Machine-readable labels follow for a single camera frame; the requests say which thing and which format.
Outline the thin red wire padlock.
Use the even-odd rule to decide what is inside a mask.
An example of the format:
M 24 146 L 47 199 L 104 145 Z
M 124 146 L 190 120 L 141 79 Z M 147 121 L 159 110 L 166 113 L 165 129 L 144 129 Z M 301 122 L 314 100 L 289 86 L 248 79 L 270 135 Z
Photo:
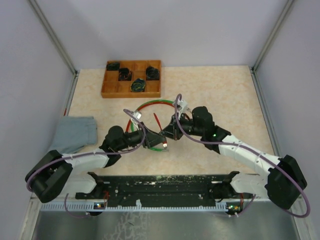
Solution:
M 160 131 L 162 131 L 162 126 L 161 126 L 160 120 L 159 120 L 159 118 L 158 118 L 158 116 L 157 116 L 157 114 L 156 114 L 155 112 L 153 113 L 153 116 L 154 116 L 154 118 L 155 118 L 155 120 L 156 120 L 156 123 L 157 123 Z M 162 142 L 162 145 L 163 145 L 163 147 L 166 149 L 166 148 L 168 147 L 167 141 L 164 140 L 164 141 Z

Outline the green cable lock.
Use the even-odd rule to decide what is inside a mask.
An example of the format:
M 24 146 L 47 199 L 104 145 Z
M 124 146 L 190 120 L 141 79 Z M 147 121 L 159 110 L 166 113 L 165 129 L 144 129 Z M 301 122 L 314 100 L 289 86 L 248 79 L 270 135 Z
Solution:
M 167 152 L 168 151 L 168 149 L 167 148 L 157 148 L 157 147 L 151 147 L 149 150 L 151 150 L 151 151 L 155 151 L 155 152 Z

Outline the red cable lock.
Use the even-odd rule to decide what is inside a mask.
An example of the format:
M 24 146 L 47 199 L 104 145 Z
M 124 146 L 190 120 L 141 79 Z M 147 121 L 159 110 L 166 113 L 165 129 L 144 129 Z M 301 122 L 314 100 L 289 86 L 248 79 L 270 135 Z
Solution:
M 171 100 L 165 100 L 165 99 L 151 100 L 151 101 L 148 101 L 148 102 L 145 102 L 145 103 L 141 104 L 137 108 L 137 110 L 140 111 L 143 108 L 146 108 L 146 107 L 151 106 L 151 105 L 168 105 L 168 106 L 173 107 L 174 106 L 173 104 L 174 104 L 174 102 L 171 101 Z M 134 127 L 133 127 L 133 124 L 132 124 L 131 120 L 128 121 L 125 131 L 128 132 L 129 130 L 131 130 L 131 131 L 134 130 Z

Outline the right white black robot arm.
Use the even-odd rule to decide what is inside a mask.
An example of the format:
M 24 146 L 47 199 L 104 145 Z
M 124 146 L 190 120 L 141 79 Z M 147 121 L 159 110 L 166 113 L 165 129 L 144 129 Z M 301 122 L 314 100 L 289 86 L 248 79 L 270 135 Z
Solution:
M 224 181 L 223 192 L 229 198 L 248 193 L 268 198 L 276 206 L 288 210 L 299 197 L 309 205 L 304 189 L 307 181 L 296 161 L 290 155 L 279 157 L 264 153 L 236 138 L 219 127 L 205 106 L 192 110 L 190 119 L 176 113 L 161 135 L 179 140 L 182 136 L 193 139 L 220 155 L 230 157 L 254 170 L 254 174 L 231 172 Z

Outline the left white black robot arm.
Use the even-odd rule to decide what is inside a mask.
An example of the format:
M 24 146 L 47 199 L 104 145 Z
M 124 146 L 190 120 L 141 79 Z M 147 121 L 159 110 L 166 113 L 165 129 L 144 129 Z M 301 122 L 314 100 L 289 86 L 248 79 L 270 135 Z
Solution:
M 122 155 L 139 147 L 150 149 L 167 139 L 160 133 L 141 125 L 134 132 L 125 132 L 116 125 L 109 129 L 102 145 L 92 152 L 61 154 L 49 151 L 26 175 L 26 187 L 42 203 L 60 195 L 84 193 L 97 199 L 103 195 L 104 186 L 91 171 L 113 166 Z

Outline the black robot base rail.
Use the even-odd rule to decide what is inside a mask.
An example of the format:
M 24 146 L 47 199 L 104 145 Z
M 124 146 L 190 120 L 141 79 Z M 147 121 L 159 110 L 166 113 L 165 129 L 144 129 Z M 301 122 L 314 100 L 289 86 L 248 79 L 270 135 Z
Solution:
M 88 212 L 223 212 L 240 213 L 250 193 L 228 184 L 232 174 L 99 176 L 90 193 L 42 205 L 45 211 Z

